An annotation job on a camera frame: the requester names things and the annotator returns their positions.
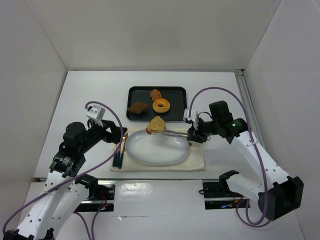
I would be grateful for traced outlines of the sliced seeded bread loaf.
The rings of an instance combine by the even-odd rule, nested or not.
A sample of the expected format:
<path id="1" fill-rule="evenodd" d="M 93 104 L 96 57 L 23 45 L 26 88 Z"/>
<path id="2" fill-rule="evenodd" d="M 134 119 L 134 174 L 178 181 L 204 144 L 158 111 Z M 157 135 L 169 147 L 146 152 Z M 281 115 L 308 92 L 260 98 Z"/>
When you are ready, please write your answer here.
<path id="1" fill-rule="evenodd" d="M 145 130 L 147 134 L 162 133 L 166 128 L 166 122 L 160 116 L 156 116 L 149 122 Z"/>

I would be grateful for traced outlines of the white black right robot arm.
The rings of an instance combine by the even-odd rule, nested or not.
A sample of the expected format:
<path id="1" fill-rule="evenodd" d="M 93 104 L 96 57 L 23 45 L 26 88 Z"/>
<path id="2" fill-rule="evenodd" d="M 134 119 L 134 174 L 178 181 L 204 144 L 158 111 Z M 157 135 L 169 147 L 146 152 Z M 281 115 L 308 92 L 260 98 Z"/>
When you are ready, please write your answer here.
<path id="1" fill-rule="evenodd" d="M 249 130 L 246 121 L 233 118 L 225 101 L 211 103 L 209 109 L 210 121 L 201 119 L 194 109 L 185 109 L 183 119 L 191 125 L 187 140 L 205 143 L 211 136 L 220 136 L 238 150 L 260 179 L 260 182 L 254 182 L 238 171 L 230 170 L 219 177 L 223 188 L 256 202 L 263 217 L 269 221 L 298 209 L 303 181 L 298 176 L 290 176 L 273 160 Z"/>

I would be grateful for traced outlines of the steel serving tongs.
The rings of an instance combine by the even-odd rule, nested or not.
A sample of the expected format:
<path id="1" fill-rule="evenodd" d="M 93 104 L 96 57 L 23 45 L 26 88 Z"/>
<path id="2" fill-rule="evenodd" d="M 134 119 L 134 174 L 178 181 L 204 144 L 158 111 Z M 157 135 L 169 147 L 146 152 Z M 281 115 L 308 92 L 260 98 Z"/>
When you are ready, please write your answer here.
<path id="1" fill-rule="evenodd" d="M 151 132 L 155 133 L 155 134 L 170 135 L 170 136 L 173 136 L 173 135 L 184 136 L 184 137 L 190 137 L 191 136 L 189 133 L 173 131 L 173 130 L 168 130 L 168 129 L 165 129 L 163 131 L 152 130 Z"/>

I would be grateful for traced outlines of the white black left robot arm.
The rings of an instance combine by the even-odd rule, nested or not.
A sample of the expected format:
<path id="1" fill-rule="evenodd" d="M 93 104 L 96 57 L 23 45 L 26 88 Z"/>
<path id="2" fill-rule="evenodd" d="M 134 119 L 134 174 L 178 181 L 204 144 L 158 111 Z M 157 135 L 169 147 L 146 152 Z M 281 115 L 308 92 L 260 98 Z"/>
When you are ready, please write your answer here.
<path id="1" fill-rule="evenodd" d="M 41 194 L 30 201 L 32 208 L 16 229 L 3 228 L 5 240 L 53 240 L 80 203 L 97 195 L 97 178 L 78 174 L 85 153 L 100 141 L 119 144 L 128 129 L 109 120 L 89 123 L 89 129 L 81 122 L 66 127 Z"/>

